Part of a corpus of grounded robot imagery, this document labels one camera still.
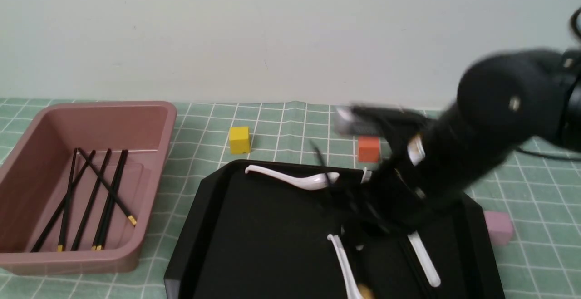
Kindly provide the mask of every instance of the black chopstick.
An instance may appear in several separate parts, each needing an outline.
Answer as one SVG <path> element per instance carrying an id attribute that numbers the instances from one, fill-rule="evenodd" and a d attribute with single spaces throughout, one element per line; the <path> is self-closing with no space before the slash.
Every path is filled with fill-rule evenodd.
<path id="1" fill-rule="evenodd" d="M 104 174 L 105 170 L 108 165 L 109 158 L 111 157 L 111 150 L 108 149 L 105 157 L 103 159 L 103 163 L 101 164 L 100 173 Z M 89 201 L 87 202 L 87 207 L 85 208 L 85 212 L 83 213 L 83 218 L 81 219 L 81 224 L 79 224 L 79 229 L 77 230 L 77 235 L 74 238 L 73 245 L 71 246 L 71 251 L 76 251 L 79 249 L 79 245 L 81 245 L 81 238 L 85 233 L 85 227 L 87 226 L 87 222 L 89 221 L 89 216 L 91 215 L 91 210 L 93 209 L 93 205 L 95 204 L 95 198 L 97 197 L 97 193 L 99 191 L 99 186 L 101 182 L 99 179 L 95 181 L 95 185 L 93 186 L 93 192 L 91 192 L 91 197 L 89 197 Z"/>
<path id="2" fill-rule="evenodd" d="M 71 202 L 73 200 L 73 179 L 74 169 L 77 164 L 77 149 L 73 152 L 73 162 L 71 163 L 71 171 L 69 173 L 69 185 L 67 186 L 67 193 L 64 196 L 63 218 L 60 220 L 60 235 L 59 245 L 56 251 L 64 251 L 67 241 L 67 231 L 69 230 L 69 219 L 71 216 Z"/>
<path id="3" fill-rule="evenodd" d="M 95 154 L 96 154 L 96 151 L 93 150 L 91 152 L 91 155 L 89 155 L 89 161 L 91 161 L 93 159 Z M 85 173 L 85 170 L 87 169 L 87 167 L 89 167 L 89 163 L 85 162 L 83 167 L 81 167 L 81 169 L 79 170 L 79 174 L 77 174 L 77 176 L 75 177 L 75 180 L 73 181 L 73 190 L 77 187 L 77 185 L 79 184 L 79 181 L 81 181 L 81 177 L 83 176 L 83 173 Z M 56 210 L 54 211 L 54 213 L 50 217 L 50 220 L 48 220 L 48 223 L 46 223 L 44 230 L 39 235 L 33 248 L 30 250 L 31 253 L 37 253 L 41 249 L 42 245 L 44 245 L 44 241 L 46 241 L 46 237 L 48 237 L 48 234 L 52 230 L 52 227 L 55 225 L 56 220 L 59 218 L 60 213 L 64 209 L 65 199 L 66 199 L 66 194 L 64 195 L 63 199 L 60 201 L 60 204 L 56 207 Z"/>
<path id="4" fill-rule="evenodd" d="M 129 154 L 128 150 L 122 150 L 121 156 L 119 157 L 119 163 L 117 165 L 117 170 L 115 171 L 115 177 L 113 179 L 113 190 L 117 194 L 119 192 L 119 187 L 121 186 L 121 178 L 123 177 L 123 169 L 125 168 L 125 162 L 127 162 L 127 156 Z M 107 197 L 105 202 L 105 207 L 103 208 L 103 214 L 101 219 L 103 219 L 103 226 L 100 230 L 99 240 L 97 242 L 96 250 L 102 250 L 105 246 L 105 241 L 107 240 L 107 234 L 109 226 L 111 225 L 111 218 L 113 216 L 113 209 L 115 207 L 115 202 Z"/>
<path id="5" fill-rule="evenodd" d="M 115 189 L 117 181 L 118 181 L 119 169 L 120 169 L 120 165 L 118 163 L 118 165 L 115 169 L 115 173 L 113 175 L 113 180 L 111 181 L 111 187 L 113 189 Z M 104 222 L 105 222 L 104 214 L 105 214 L 105 211 L 107 209 L 107 205 L 110 201 L 111 201 L 111 197 L 109 195 L 107 195 L 107 199 L 105 200 L 105 204 L 103 205 L 103 211 L 101 212 L 101 218 L 99 219 L 99 225 L 97 226 L 97 231 L 95 232 L 95 237 L 93 238 L 93 246 L 91 247 L 91 250 L 101 250 L 102 249 L 102 247 L 100 247 L 99 244 L 100 244 L 100 239 L 101 239 L 101 232 L 103 231 L 103 226 L 104 226 Z"/>
<path id="6" fill-rule="evenodd" d="M 113 200 L 115 200 L 115 203 L 119 206 L 119 208 L 121 208 L 121 210 L 123 211 L 123 214 L 125 214 L 125 216 L 127 216 L 127 219 L 129 220 L 129 222 L 131 222 L 131 224 L 133 226 L 135 226 L 137 224 L 137 220 L 135 219 L 133 214 L 131 214 L 131 212 L 129 212 L 129 210 L 127 209 L 127 206 L 125 206 L 125 204 L 123 204 L 123 202 L 119 199 L 119 196 L 117 196 L 117 194 L 114 193 L 114 191 L 111 188 L 110 183 L 107 182 L 107 180 L 102 175 L 99 174 L 99 171 L 97 170 L 97 167 L 95 166 L 95 164 L 93 164 L 91 161 L 89 161 L 89 157 L 87 156 L 87 153 L 85 153 L 85 151 L 81 148 L 79 148 L 79 153 L 89 163 L 89 167 L 91 167 L 93 172 L 95 172 L 95 175 L 97 175 L 97 177 L 100 179 L 100 181 L 103 184 L 103 186 L 105 187 L 105 189 L 107 189 L 107 191 L 109 192 L 109 194 L 111 195 Z"/>

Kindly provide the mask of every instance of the white spoon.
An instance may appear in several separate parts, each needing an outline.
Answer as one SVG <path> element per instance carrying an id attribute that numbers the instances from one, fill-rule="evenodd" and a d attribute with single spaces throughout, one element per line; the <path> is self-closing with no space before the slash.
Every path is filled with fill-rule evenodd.
<path id="1" fill-rule="evenodd" d="M 363 178 L 361 179 L 361 183 L 367 182 L 371 179 L 371 171 L 367 171 L 365 167 L 363 169 Z M 414 232 L 407 236 L 409 242 L 411 243 L 411 247 L 413 247 L 415 255 L 418 257 L 419 264 L 422 266 L 424 274 L 426 274 L 426 278 L 432 287 L 439 287 L 442 280 L 440 280 L 440 275 L 438 274 L 436 267 L 432 262 L 432 258 L 428 254 L 426 247 L 423 245 L 422 239 L 419 237 L 417 232 Z"/>
<path id="2" fill-rule="evenodd" d="M 341 266 L 341 272 L 343 273 L 343 280 L 345 281 L 347 299 L 363 299 L 363 296 L 357 288 L 357 283 L 355 282 L 355 277 L 353 277 L 353 271 L 351 270 L 351 265 L 347 259 L 347 254 L 345 253 L 341 239 L 337 235 L 327 235 L 327 240 L 332 242 L 335 248 L 335 253 Z"/>
<path id="3" fill-rule="evenodd" d="M 311 175 L 308 177 L 294 177 L 290 175 L 286 175 L 284 173 L 280 173 L 278 171 L 274 171 L 271 169 L 267 169 L 266 167 L 260 167 L 258 165 L 248 165 L 245 173 L 249 171 L 254 171 L 258 173 L 263 173 L 264 175 L 268 175 L 275 179 L 279 179 L 280 181 L 284 181 L 289 183 L 297 188 L 305 189 L 305 190 L 320 190 L 327 186 L 326 178 L 324 173 L 320 173 L 317 175 Z M 339 174 L 336 172 L 327 173 L 329 180 L 331 182 L 337 181 L 339 178 Z"/>

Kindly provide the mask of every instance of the green checkered tablecloth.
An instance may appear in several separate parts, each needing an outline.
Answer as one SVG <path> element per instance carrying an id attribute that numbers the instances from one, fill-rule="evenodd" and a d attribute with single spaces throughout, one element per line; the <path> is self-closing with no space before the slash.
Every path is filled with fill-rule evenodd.
<path id="1" fill-rule="evenodd" d="M 0 160 L 4 161 L 38 111 L 62 102 L 67 101 L 0 99 Z M 170 157 L 139 267 L 128 274 L 27 277 L 0 270 L 0 299 L 165 299 L 162 276 L 197 186 L 222 165 L 238 158 L 316 164 L 309 142 L 313 140 L 329 165 L 372 167 L 357 162 L 354 139 L 334 134 L 328 105 L 175 105 L 178 117 Z M 236 126 L 251 128 L 250 154 L 230 154 L 228 129 Z M 568 154 L 537 140 L 526 148 Z M 383 144 L 382 150 L 389 150 L 388 146 Z M 512 216 L 513 241 L 495 249 L 508 299 L 581 298 L 580 164 L 517 154 L 468 190 L 486 210 Z"/>

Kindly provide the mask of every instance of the black cable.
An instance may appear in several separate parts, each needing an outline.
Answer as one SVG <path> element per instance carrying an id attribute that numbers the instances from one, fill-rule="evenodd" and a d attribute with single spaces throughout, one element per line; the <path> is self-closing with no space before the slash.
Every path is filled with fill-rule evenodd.
<path id="1" fill-rule="evenodd" d="M 579 41 L 581 41 L 581 30 L 579 29 L 579 25 L 581 25 L 581 20 L 579 20 L 579 16 L 581 15 L 581 8 L 579 8 L 573 15 L 571 15 L 571 19 L 569 23 L 571 24 L 571 30 L 573 34 L 577 37 Z"/>
<path id="2" fill-rule="evenodd" d="M 554 155 L 549 155 L 549 154 L 542 154 L 540 152 L 529 152 L 528 150 L 524 150 L 522 148 L 515 149 L 515 152 L 520 152 L 521 154 L 527 154 L 530 156 L 545 158 L 547 160 L 581 162 L 581 157 L 554 156 Z"/>

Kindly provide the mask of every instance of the orange cube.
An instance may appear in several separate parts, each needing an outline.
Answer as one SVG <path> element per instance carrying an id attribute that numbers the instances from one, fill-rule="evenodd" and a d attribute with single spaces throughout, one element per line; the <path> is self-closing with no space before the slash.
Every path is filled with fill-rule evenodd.
<path id="1" fill-rule="evenodd" d="M 360 136 L 357 140 L 357 158 L 359 162 L 378 162 L 379 138 Z"/>

